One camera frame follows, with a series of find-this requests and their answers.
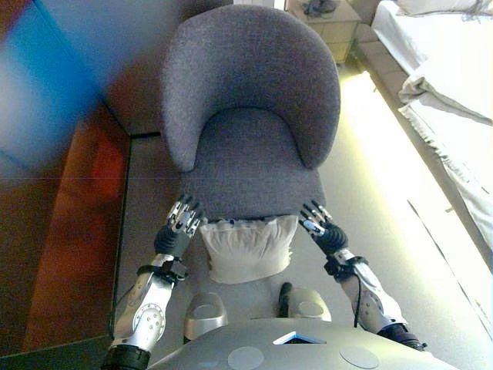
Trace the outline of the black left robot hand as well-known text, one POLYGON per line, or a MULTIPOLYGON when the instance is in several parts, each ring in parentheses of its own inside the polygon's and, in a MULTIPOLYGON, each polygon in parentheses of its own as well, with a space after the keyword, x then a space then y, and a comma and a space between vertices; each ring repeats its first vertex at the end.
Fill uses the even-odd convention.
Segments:
POLYGON ((157 254, 165 254, 181 258, 189 246, 203 218, 199 210, 200 203, 193 203, 194 198, 182 194, 171 207, 166 216, 165 224, 159 229, 154 250, 157 254))

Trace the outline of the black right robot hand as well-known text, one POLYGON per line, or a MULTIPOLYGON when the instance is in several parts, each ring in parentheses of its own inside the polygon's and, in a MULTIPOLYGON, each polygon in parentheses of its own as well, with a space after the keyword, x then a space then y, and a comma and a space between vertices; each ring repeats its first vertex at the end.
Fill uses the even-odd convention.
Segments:
POLYGON ((327 209, 317 201, 312 206, 303 204, 299 224, 310 235, 326 256, 331 256, 347 246, 347 235, 333 223, 327 209))

